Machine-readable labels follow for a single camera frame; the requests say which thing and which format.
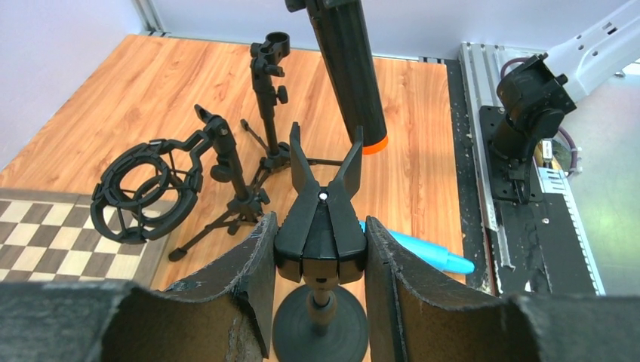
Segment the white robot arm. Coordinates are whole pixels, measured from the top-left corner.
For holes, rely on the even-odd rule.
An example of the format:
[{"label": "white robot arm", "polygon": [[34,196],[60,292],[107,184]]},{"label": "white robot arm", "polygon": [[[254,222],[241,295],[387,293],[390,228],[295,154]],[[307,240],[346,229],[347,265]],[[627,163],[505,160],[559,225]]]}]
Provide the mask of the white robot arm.
[{"label": "white robot arm", "polygon": [[544,60],[579,102],[615,72],[640,58],[640,0],[630,0],[580,34],[556,45]]}]

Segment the white wall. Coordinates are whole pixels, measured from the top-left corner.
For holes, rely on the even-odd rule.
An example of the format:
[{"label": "white wall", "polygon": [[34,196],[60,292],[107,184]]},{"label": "white wall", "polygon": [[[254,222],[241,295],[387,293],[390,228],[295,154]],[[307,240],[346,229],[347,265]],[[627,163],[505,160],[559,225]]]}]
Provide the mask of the white wall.
[{"label": "white wall", "polygon": [[[271,31],[317,49],[306,11],[285,0],[151,0],[167,32],[251,43]],[[362,0],[376,54],[457,59],[462,41],[546,49],[625,0]]]},{"label": "white wall", "polygon": [[0,0],[0,170],[141,30],[131,0]]}]

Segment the clamp jaw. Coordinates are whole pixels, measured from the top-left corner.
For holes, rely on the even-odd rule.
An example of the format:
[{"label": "clamp jaw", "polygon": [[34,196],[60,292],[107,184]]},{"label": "clamp jaw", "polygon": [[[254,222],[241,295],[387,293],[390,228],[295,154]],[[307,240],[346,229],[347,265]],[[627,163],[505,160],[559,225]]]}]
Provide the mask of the clamp jaw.
[{"label": "clamp jaw", "polygon": [[320,186],[300,145],[300,126],[291,129],[291,178],[298,197],[275,238],[276,265],[290,281],[362,277],[367,241],[351,205],[360,189],[362,129],[334,180]]}]

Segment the round stand base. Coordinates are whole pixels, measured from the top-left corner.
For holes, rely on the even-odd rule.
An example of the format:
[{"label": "round stand base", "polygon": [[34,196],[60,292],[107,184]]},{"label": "round stand base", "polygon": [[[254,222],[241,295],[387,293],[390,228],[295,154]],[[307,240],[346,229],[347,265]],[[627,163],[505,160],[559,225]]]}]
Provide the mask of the round stand base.
[{"label": "round stand base", "polygon": [[304,285],[289,294],[275,313],[273,348],[280,362],[362,362],[369,340],[367,316],[360,302],[346,289],[336,287],[336,317],[327,334],[317,336],[306,310],[311,288]]}]

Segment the wooden floor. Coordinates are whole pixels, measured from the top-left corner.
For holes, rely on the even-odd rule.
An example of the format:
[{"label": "wooden floor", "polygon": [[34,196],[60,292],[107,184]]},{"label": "wooden floor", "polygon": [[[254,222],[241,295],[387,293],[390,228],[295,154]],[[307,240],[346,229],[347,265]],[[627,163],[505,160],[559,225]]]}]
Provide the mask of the wooden floor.
[{"label": "wooden floor", "polygon": [[[246,45],[128,36],[0,173],[0,187],[90,194],[123,151],[155,138],[184,140],[201,128],[195,103],[232,125],[249,180],[263,154],[239,124],[246,118],[263,133],[250,61]],[[320,53],[292,51],[281,65],[286,76],[275,83],[287,86],[289,104],[276,108],[278,137],[288,141],[291,123],[300,122],[307,157],[342,159],[350,144]],[[391,59],[376,59],[375,66],[389,145],[365,156],[362,187],[352,200],[356,213],[360,219],[376,216],[389,229],[462,255],[446,68]],[[186,160],[177,159],[179,168],[190,166]],[[207,170],[215,154],[207,153],[202,161]],[[336,168],[313,170],[316,179],[326,183]],[[128,181],[139,185],[145,176],[136,174]],[[270,178],[265,188],[272,200],[265,208],[276,211],[282,222],[296,197],[289,171]],[[200,201],[180,237],[188,240],[222,213],[231,197],[231,185],[205,177]],[[235,237],[224,230],[211,233],[181,262],[167,265],[156,287],[200,269],[250,230],[245,227]],[[276,284],[277,308],[296,285],[281,278]],[[364,303],[362,281],[346,287]]]}]

